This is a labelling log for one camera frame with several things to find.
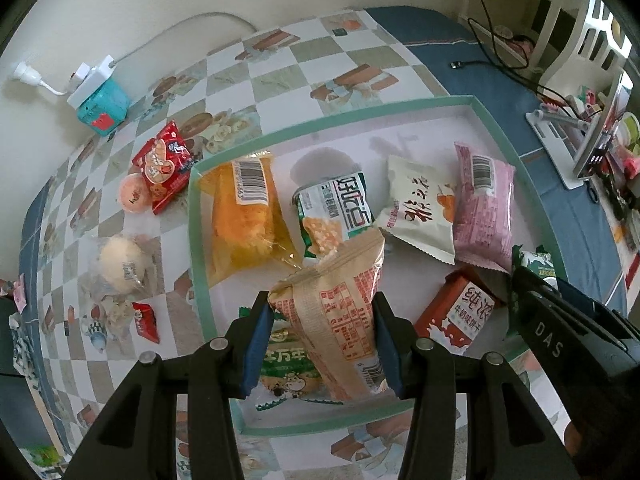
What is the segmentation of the green white biscuit packet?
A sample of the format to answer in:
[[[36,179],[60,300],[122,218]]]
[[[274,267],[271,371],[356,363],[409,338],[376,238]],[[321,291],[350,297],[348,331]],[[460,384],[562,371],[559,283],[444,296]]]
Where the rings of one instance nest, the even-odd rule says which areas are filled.
[[[544,280],[548,285],[557,288],[555,267],[550,252],[539,245],[535,250],[525,250],[522,245],[512,247],[512,271],[526,268]]]

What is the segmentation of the red milk biscuit packet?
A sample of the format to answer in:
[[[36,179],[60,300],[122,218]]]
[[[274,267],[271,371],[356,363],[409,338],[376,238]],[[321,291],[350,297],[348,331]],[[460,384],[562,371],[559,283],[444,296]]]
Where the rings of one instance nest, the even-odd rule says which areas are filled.
[[[462,266],[446,276],[413,326],[419,337],[430,338],[455,356],[463,356],[494,311],[505,305],[472,266]]]

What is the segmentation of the orange striped snack packet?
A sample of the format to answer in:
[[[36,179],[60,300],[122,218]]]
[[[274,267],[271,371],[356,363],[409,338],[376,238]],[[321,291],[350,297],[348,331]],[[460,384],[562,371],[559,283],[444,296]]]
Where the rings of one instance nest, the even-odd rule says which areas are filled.
[[[333,400],[360,400],[386,389],[372,311],[384,255],[383,234],[370,228],[269,292],[270,307],[291,324]]]

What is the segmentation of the yellow cake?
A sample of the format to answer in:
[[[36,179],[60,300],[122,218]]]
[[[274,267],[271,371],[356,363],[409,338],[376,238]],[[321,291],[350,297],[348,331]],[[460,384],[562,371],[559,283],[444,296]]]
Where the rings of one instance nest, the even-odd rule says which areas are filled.
[[[283,218],[271,153],[224,162],[206,172],[198,187],[213,199],[209,284],[270,262],[302,267],[303,258]]]

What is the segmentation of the small red candy packet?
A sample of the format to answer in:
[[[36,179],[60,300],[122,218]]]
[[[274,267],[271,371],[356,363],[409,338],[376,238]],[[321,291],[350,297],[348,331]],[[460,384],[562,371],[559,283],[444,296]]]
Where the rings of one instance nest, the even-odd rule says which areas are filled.
[[[157,322],[153,308],[149,304],[134,302],[134,324],[136,324],[137,334],[154,344],[160,342],[160,335],[157,331]]]

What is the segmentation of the round biscuit green packet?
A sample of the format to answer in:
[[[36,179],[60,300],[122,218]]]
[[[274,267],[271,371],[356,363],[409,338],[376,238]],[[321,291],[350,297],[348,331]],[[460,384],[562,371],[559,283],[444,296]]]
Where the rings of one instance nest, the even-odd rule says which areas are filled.
[[[259,384],[252,391],[256,411],[268,412],[292,401],[343,405],[342,401],[331,398],[329,389],[288,320],[279,312],[272,311],[272,314],[274,319]]]

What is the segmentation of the checkered patterned tablecloth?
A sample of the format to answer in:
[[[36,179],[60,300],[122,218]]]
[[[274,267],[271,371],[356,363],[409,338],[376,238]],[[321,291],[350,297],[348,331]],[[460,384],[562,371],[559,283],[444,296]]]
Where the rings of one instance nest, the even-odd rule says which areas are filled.
[[[132,333],[98,350],[81,333],[79,315],[90,299],[91,242],[114,233],[145,232],[157,267],[152,304],[158,313],[160,350],[176,356],[202,339],[186,249],[188,201],[179,195],[161,214],[126,214],[117,185],[132,156],[166,122],[175,122],[195,156],[216,154],[282,127],[278,109],[291,104],[292,124],[336,112],[310,97],[323,81],[360,64],[395,77],[390,88],[359,107],[474,96],[494,116],[532,177],[553,226],[570,280],[611,308],[628,312],[634,288],[616,243],[620,229],[586,192],[567,191],[550,158],[526,124],[539,102],[535,93],[490,67],[460,24],[438,12],[389,6],[288,26],[292,46],[244,61],[242,47],[217,50],[146,92],[122,128],[87,141],[62,163],[29,206],[22,231],[20,270],[28,305],[24,320],[34,345],[42,402],[65,451],[76,450],[114,392],[143,341]]]

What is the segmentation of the round cream bun in bag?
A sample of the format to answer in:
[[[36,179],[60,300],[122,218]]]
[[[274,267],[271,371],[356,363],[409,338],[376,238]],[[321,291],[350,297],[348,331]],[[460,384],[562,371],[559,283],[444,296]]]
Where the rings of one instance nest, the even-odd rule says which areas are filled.
[[[158,274],[151,242],[145,235],[134,234],[93,237],[88,258],[91,299],[137,301],[153,297]]]

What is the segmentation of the smartphone on stand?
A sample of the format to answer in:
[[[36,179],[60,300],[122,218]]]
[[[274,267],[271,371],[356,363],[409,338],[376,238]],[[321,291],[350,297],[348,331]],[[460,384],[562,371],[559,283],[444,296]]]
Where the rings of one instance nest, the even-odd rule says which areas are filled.
[[[612,91],[608,96],[603,112],[596,121],[589,139],[588,158],[585,163],[586,174],[592,174],[600,165],[611,144],[617,123],[622,119],[627,108],[634,83],[627,73],[622,70],[617,76]]]

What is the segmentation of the pink snack packet with barcode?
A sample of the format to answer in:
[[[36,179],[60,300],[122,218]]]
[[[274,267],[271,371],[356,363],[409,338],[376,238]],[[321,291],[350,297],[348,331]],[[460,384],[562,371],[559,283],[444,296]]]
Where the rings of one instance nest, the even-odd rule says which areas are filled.
[[[512,203],[515,168],[469,145],[456,143],[460,186],[454,219],[457,258],[508,273],[512,266]]]

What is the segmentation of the white phone stand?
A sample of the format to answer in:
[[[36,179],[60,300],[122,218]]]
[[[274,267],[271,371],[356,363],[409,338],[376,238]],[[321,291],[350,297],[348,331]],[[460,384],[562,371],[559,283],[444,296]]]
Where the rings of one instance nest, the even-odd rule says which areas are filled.
[[[617,71],[612,85],[621,71]],[[526,122],[538,136],[568,190],[580,188],[591,176],[584,169],[589,139],[603,110],[594,113],[589,119],[547,112],[543,108],[525,114]]]

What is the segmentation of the white tray with teal rim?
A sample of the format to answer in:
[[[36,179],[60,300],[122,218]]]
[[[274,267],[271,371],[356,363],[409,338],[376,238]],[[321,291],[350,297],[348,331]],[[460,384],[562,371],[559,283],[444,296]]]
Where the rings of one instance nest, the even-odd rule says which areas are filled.
[[[415,321],[462,266],[463,194],[510,172],[515,244],[556,252],[521,159],[480,101],[447,96],[304,122],[197,164],[189,184],[192,281],[206,338],[258,335],[230,394],[242,434],[340,429],[405,411],[404,360],[387,355],[374,302]]]

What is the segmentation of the white persimmon snack packet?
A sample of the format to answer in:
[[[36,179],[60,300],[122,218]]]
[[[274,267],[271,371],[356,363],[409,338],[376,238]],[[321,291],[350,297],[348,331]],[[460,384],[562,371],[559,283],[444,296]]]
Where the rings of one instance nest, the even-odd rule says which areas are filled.
[[[390,198],[376,225],[438,261],[454,264],[454,185],[434,167],[396,155],[388,156],[387,177]]]

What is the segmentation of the round peach jelly cup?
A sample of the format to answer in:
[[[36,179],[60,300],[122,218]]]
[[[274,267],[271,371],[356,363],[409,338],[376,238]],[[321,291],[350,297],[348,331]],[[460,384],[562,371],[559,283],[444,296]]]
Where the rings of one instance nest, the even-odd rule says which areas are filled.
[[[120,181],[118,201],[122,209],[141,214],[151,208],[151,195],[141,174],[128,174]]]

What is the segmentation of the red cartoon snack packet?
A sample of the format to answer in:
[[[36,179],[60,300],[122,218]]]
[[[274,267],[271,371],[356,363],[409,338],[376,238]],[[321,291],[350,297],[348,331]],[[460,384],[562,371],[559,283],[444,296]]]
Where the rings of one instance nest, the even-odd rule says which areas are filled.
[[[153,214],[160,214],[188,185],[195,158],[175,122],[147,140],[132,159],[151,196]]]

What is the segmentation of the green white cracker packet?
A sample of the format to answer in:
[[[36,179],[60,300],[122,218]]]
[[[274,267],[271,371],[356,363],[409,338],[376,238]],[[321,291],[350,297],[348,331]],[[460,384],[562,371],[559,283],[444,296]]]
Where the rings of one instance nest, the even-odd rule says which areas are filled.
[[[362,171],[343,174],[299,188],[297,209],[306,258],[321,258],[374,223]]]

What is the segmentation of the white chair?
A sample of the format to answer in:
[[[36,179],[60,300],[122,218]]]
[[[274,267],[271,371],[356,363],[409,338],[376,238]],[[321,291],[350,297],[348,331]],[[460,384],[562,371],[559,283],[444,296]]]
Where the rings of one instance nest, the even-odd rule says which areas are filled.
[[[624,68],[631,41],[602,0],[549,0],[532,62],[539,82],[563,96],[606,91]]]

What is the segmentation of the teal box with red label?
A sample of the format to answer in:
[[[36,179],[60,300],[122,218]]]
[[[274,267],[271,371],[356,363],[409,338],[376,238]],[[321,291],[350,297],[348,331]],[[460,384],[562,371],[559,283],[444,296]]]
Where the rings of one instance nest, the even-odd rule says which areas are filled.
[[[108,136],[126,119],[130,103],[126,92],[110,78],[81,103],[76,116],[99,136]]]

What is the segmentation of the white power strip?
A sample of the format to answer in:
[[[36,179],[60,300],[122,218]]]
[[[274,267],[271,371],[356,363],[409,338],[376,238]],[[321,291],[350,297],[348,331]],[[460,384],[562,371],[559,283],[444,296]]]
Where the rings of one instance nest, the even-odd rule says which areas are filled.
[[[81,63],[68,81],[66,103],[77,110],[107,79],[111,78],[114,69],[115,59],[111,55],[107,55],[93,66]]]

